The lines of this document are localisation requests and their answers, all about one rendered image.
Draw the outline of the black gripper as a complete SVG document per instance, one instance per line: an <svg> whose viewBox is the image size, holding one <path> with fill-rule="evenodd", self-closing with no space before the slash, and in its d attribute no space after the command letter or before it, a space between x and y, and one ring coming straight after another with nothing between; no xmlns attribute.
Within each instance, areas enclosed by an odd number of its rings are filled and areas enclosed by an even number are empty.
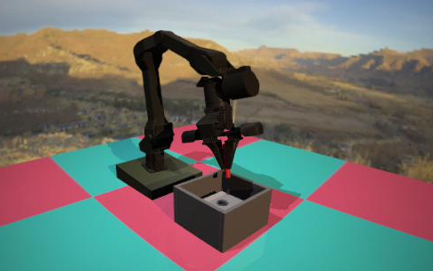
<svg viewBox="0 0 433 271"><path fill-rule="evenodd" d="M243 139L241 135L243 136L262 135L263 127L260 122L246 123L246 124L241 124L240 127L234 127L233 117L232 117L233 107L231 106L230 101L206 104L206 108L211 108L212 112L219 111L218 109L219 106L225 107L232 121L232 126L227 128L227 130L229 131L223 130L221 132L221 135L219 135L219 136L227 136L228 138L228 140L225 140L225 146L226 146L227 166L228 169L231 169L236 148L238 146L239 141ZM182 144L193 143L194 141L197 140L203 140L202 145L206 145L213 152L220 168L224 170L225 167L224 167L222 140L221 139L217 140L219 136L216 137L206 136L205 138L201 138L198 129L195 129L195 130L184 131L181 135L181 138L182 138Z"/></svg>

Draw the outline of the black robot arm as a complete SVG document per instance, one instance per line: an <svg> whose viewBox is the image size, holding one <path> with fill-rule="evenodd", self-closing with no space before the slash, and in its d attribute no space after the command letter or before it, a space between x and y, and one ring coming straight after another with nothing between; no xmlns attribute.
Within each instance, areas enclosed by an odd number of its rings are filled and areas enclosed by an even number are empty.
<svg viewBox="0 0 433 271"><path fill-rule="evenodd" d="M172 31L159 30L137 42L133 53L135 64L143 73L148 115L144 139L139 147L146 153L142 166L149 173L168 169L164 164L164 150L170 149L174 136L173 123L168 122L164 115L159 81L159 66L167 50L181 55L199 74L213 77L201 77L196 84L196 87L203 87L206 104L250 98L259 91L259 81L250 66L235 69L225 53L200 47ZM201 138L220 136L223 129L232 126L225 107L219 106L218 109L212 112L211 108L206 108L205 116L196 123Z"/></svg>

